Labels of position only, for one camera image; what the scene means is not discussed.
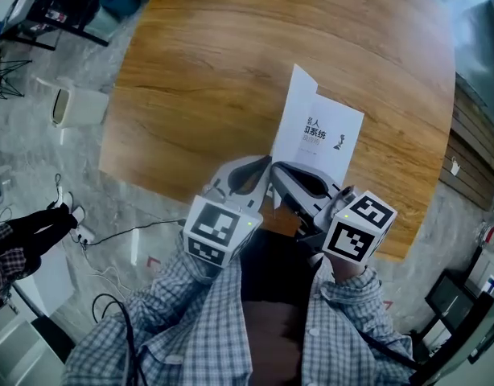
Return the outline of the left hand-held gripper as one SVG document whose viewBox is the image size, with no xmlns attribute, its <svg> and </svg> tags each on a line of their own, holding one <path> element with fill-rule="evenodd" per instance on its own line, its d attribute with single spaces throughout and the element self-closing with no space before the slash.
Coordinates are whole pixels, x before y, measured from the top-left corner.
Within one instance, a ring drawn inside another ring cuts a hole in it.
<svg viewBox="0 0 494 386">
<path fill-rule="evenodd" d="M 225 268 L 261 226 L 261 206 L 270 186 L 269 155 L 225 163 L 197 195 L 183 228 L 184 251 Z"/>
</svg>

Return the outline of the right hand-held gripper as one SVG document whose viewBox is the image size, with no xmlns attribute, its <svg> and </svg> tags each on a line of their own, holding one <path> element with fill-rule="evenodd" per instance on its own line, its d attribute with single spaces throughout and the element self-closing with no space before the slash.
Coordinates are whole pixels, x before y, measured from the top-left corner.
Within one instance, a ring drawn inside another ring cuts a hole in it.
<svg viewBox="0 0 494 386">
<path fill-rule="evenodd" d="M 340 187 L 326 173 L 301 163 L 271 167 L 274 190 L 302 221 L 297 243 L 308 256 L 331 254 L 364 264 L 377 251 L 397 211 L 370 191 Z"/>
</svg>

